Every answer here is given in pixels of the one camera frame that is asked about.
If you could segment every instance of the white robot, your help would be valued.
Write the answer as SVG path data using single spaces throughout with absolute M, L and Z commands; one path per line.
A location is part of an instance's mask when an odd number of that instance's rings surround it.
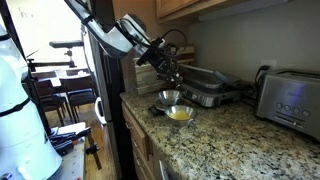
M 135 48 L 142 55 L 139 65 L 149 62 L 159 74 L 181 83 L 177 66 L 172 65 L 175 55 L 162 49 L 162 38 L 150 42 L 137 17 L 126 15 L 105 33 L 82 1 L 65 2 L 111 57 L 120 59 Z M 0 26 L 1 179 L 48 179 L 62 161 L 47 138 L 36 106 L 21 85 L 27 72 L 26 61 Z

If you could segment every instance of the granite countertop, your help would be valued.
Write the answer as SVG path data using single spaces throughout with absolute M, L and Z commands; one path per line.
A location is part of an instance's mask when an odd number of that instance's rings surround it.
M 230 103 L 202 108 L 189 128 L 148 111 L 157 93 L 121 98 L 180 179 L 320 179 L 320 143 L 254 117 L 253 107 Z

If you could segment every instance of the stainless steel bowl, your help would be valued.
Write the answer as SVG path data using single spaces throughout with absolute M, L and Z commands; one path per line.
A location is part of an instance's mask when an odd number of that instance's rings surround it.
M 166 90 L 159 93 L 160 101 L 167 106 L 176 105 L 182 97 L 182 93 L 177 90 Z
M 177 113 L 178 111 L 185 111 L 190 119 L 186 120 L 177 120 L 173 119 L 170 117 L 170 113 Z M 184 126 L 189 126 L 190 122 L 194 120 L 194 118 L 197 117 L 197 111 L 189 106 L 182 106 L 182 105 L 176 105 L 176 106 L 171 106 L 165 111 L 165 115 L 168 119 L 170 119 L 173 124 L 177 127 L 184 127 Z

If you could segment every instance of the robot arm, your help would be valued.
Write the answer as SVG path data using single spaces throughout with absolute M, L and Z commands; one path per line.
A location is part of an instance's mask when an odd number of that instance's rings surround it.
M 165 41 L 162 38 L 149 40 L 145 34 L 146 27 L 137 16 L 125 15 L 106 33 L 81 0 L 65 0 L 65 2 L 110 57 L 121 59 L 134 48 L 141 55 L 137 65 L 149 62 L 158 74 L 181 84 L 175 55 L 166 52 L 163 48 Z

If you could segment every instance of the toaster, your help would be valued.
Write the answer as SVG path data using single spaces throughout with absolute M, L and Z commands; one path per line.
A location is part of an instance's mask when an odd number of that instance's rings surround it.
M 255 115 L 320 140 L 320 73 L 279 70 L 263 74 Z

